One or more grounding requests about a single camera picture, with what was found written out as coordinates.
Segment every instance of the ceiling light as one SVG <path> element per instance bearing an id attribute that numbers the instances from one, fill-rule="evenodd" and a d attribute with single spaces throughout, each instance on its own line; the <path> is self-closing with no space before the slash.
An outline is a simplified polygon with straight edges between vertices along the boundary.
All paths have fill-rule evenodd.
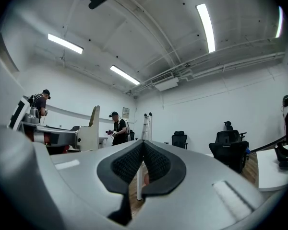
<path id="1" fill-rule="evenodd" d="M 215 46 L 215 37 L 213 35 L 213 30 L 212 30 L 212 25 L 211 25 L 211 20 L 209 17 L 209 13 L 207 10 L 206 5 L 203 3 L 201 5 L 196 6 L 203 26 L 204 26 L 204 30 L 206 33 L 206 38 L 207 38 L 207 43 L 208 43 L 208 51 L 209 53 L 214 52 L 216 50 L 216 46 Z"/>
<path id="2" fill-rule="evenodd" d="M 123 72 L 122 70 L 118 69 L 116 66 L 112 66 L 110 68 L 112 71 L 116 72 L 117 74 L 121 75 L 122 77 L 124 77 L 125 79 L 128 79 L 130 82 L 133 82 L 135 85 L 140 84 L 139 81 L 135 80 L 134 78 L 130 77 L 128 74 L 126 74 L 125 72 Z"/>
<path id="3" fill-rule="evenodd" d="M 67 48 L 69 48 L 69 49 L 71 49 L 73 51 L 76 51 L 79 54 L 82 54 L 83 48 L 81 48 L 81 47 L 79 47 L 79 46 L 77 46 L 75 44 L 67 42 L 67 41 L 65 41 L 65 40 L 63 40 L 63 39 L 61 39 L 59 37 L 56 37 L 54 35 L 51 35 L 51 34 L 48 34 L 48 39 L 53 41 L 53 42 L 55 42 L 55 43 L 57 43 L 57 44 L 61 44 L 64 47 L 67 47 Z"/>
<path id="4" fill-rule="evenodd" d="M 279 8 L 279 19 L 278 19 L 278 28 L 277 28 L 277 32 L 276 32 L 275 37 L 279 37 L 279 35 L 282 31 L 282 25 L 283 25 L 283 10 L 280 6 L 278 8 Z"/>

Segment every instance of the black cap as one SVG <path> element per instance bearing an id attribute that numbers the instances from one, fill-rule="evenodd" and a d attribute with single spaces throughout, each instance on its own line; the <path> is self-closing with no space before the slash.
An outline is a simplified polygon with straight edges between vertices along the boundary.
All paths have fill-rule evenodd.
<path id="1" fill-rule="evenodd" d="M 117 112 L 112 112 L 111 115 L 109 115 L 109 117 L 113 117 L 115 115 L 118 115 L 118 113 Z"/>
<path id="2" fill-rule="evenodd" d="M 49 95 L 48 99 L 51 99 L 49 90 L 43 90 L 43 94 Z"/>

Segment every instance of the ladder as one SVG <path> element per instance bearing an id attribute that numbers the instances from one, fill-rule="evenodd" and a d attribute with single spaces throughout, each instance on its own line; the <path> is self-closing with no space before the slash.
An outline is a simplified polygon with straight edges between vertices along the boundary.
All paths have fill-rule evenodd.
<path id="1" fill-rule="evenodd" d="M 152 123 L 153 115 L 152 113 L 144 114 L 143 130 L 142 130 L 142 140 L 151 140 L 152 139 Z M 142 184 L 143 184 L 143 162 L 137 172 L 137 181 L 136 181 L 136 199 L 142 199 Z"/>

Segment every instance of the white ceiling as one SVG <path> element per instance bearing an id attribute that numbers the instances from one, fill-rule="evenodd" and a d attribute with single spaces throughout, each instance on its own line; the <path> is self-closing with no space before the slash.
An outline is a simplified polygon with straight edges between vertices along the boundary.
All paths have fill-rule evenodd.
<path id="1" fill-rule="evenodd" d="M 11 11 L 34 28 L 34 33 L 24 31 L 34 53 L 59 61 L 63 47 L 47 35 L 63 37 L 84 48 L 81 55 L 65 50 L 66 67 L 123 92 L 134 85 L 112 72 L 113 64 L 144 82 L 192 59 L 190 70 L 197 73 L 285 49 L 285 33 L 279 39 L 249 43 L 275 37 L 278 6 L 273 0 L 108 0 L 94 10 L 89 2 L 15 0 Z M 216 52 L 210 55 L 196 10 L 202 3 L 215 34 Z M 193 67 L 199 61 L 200 67 Z"/>

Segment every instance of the man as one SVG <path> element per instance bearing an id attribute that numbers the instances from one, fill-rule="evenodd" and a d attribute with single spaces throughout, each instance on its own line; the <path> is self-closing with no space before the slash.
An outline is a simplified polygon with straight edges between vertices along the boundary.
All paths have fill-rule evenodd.
<path id="1" fill-rule="evenodd" d="M 114 121 L 113 131 L 117 132 L 116 134 L 113 134 L 114 139 L 112 145 L 115 146 L 121 143 L 125 143 L 127 141 L 126 139 L 127 128 L 125 120 L 120 119 L 119 114 L 117 112 L 113 112 L 111 116 Z"/>
<path id="2" fill-rule="evenodd" d="M 32 106 L 38 110 L 39 119 L 40 119 L 42 116 L 47 115 L 46 100 L 51 99 L 49 90 L 43 90 L 41 94 L 35 94 L 34 99 L 35 100 Z"/>

